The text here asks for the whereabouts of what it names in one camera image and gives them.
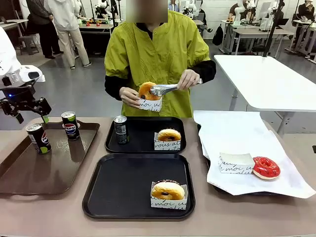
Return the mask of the person left hand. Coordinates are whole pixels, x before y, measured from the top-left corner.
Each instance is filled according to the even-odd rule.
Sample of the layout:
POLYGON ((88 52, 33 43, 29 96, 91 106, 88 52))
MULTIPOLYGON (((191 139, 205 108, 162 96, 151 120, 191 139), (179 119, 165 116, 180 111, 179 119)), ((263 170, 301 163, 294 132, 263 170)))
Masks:
POLYGON ((180 90, 185 90, 199 83, 200 83, 199 74, 191 69, 186 69, 180 77, 180 80, 177 84, 177 88, 180 90))

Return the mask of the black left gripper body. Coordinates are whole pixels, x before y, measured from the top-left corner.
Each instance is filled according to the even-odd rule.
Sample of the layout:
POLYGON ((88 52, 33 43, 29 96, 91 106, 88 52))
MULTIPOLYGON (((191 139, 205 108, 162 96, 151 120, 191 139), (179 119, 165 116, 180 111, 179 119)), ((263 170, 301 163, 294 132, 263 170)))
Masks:
POLYGON ((32 102, 34 100, 34 87, 31 85, 19 87, 6 87, 1 89, 4 97, 11 103, 32 102))

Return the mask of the person right hand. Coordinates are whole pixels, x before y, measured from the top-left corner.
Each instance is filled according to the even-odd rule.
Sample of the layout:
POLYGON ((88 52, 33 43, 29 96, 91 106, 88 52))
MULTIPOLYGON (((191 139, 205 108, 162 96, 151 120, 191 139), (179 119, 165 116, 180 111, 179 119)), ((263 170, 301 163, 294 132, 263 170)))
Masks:
POLYGON ((135 91, 134 89, 129 88, 129 87, 122 87, 119 90, 119 95, 122 102, 125 103, 126 105, 137 108, 137 109, 140 107, 140 102, 139 102, 140 97, 138 95, 138 92, 135 91))

